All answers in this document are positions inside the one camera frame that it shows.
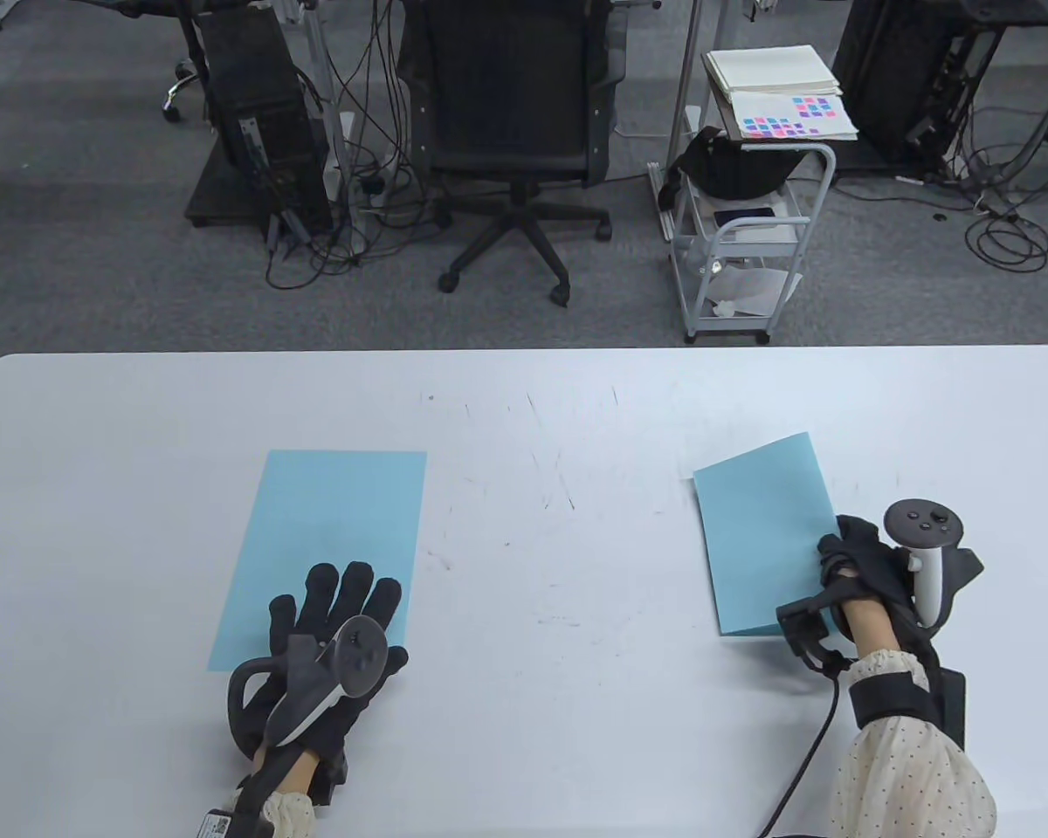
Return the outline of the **person's left hand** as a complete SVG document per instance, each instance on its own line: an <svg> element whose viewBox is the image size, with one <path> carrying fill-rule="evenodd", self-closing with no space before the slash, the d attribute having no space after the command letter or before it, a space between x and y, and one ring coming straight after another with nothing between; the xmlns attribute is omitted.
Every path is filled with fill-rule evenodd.
<svg viewBox="0 0 1048 838"><path fill-rule="evenodd" d="M290 594L270 602L270 650L275 655L287 650L293 635L311 635L316 643L328 642L341 625L356 615L367 615L381 629L388 629L402 601L399 581L388 576L376 579L372 567L361 561L349 563L344 572L333 564L316 564L306 576L305 590L301 607ZM305 751L281 782L281 791L305 793L320 801L344 781L344 749L349 732L388 679L408 660L403 647L390 648L381 677L368 694L341 698L333 709L318 718L300 738Z"/></svg>

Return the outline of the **person's right hand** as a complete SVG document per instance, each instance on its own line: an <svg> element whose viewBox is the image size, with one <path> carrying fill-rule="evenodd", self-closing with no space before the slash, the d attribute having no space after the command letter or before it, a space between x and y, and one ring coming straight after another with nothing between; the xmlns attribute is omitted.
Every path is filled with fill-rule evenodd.
<svg viewBox="0 0 1048 838"><path fill-rule="evenodd" d="M932 645L913 603L907 552L882 543L877 526L867 520L839 515L837 524L838 533L824 535L817 551L823 587L820 602L831 611L840 634L859 645L848 607L872 602L882 607L900 650L926 654Z"/></svg>

